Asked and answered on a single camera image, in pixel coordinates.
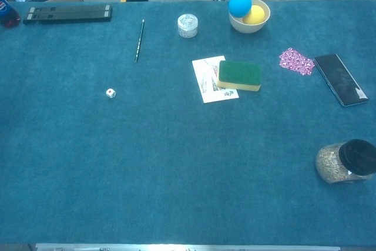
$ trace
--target small clear container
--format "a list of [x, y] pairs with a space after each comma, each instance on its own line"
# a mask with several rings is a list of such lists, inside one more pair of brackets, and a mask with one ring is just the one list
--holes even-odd
[[197, 35], [199, 20], [192, 14], [183, 14], [177, 19], [177, 33], [182, 38], [192, 38]]
[[328, 145], [318, 152], [316, 168], [330, 184], [371, 179], [376, 172], [376, 147], [361, 139]]

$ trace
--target green sponge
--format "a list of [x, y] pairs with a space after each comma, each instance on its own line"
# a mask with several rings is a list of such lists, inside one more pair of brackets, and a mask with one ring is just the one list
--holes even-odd
[[257, 64], [220, 61], [218, 73], [220, 88], [259, 91], [261, 87], [261, 69]]

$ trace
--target die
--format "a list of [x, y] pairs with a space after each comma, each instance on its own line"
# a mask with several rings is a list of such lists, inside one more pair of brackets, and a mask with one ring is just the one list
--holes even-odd
[[106, 91], [106, 95], [110, 98], [114, 98], [115, 95], [116, 95], [116, 92], [112, 89], [112, 88], [109, 88], [107, 91]]

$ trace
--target black phone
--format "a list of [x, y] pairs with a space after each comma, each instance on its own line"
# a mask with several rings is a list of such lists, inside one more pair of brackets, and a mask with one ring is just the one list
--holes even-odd
[[342, 106], [368, 101], [367, 96], [337, 54], [318, 56], [313, 61]]

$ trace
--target glass jar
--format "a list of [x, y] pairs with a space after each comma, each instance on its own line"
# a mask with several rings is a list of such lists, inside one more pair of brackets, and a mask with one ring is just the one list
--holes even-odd
[[371, 179], [376, 172], [376, 147], [361, 139], [326, 146], [317, 154], [316, 168], [330, 184]]

